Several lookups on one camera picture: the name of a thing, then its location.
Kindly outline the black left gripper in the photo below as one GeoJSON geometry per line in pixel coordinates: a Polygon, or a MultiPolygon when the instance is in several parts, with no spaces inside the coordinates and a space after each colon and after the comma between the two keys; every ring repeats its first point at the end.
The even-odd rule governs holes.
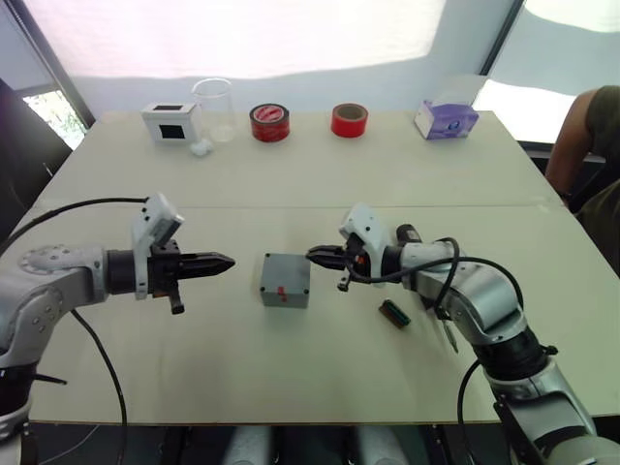
{"type": "Polygon", "coordinates": [[[216,276],[234,265],[233,258],[217,252],[180,254],[175,240],[169,240],[164,245],[151,245],[147,260],[148,294],[153,298],[166,297],[171,313],[180,315],[185,312],[185,306],[180,297],[178,280],[216,276]]]}

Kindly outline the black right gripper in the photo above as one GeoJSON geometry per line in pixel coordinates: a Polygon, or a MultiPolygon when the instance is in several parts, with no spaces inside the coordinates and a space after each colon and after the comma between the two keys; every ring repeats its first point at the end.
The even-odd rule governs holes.
{"type": "Polygon", "coordinates": [[[346,239],[344,247],[317,245],[310,248],[306,256],[310,262],[323,268],[344,270],[337,283],[337,289],[341,292],[347,292],[352,282],[382,286],[382,283],[373,282],[370,256],[356,233],[346,239]]]}

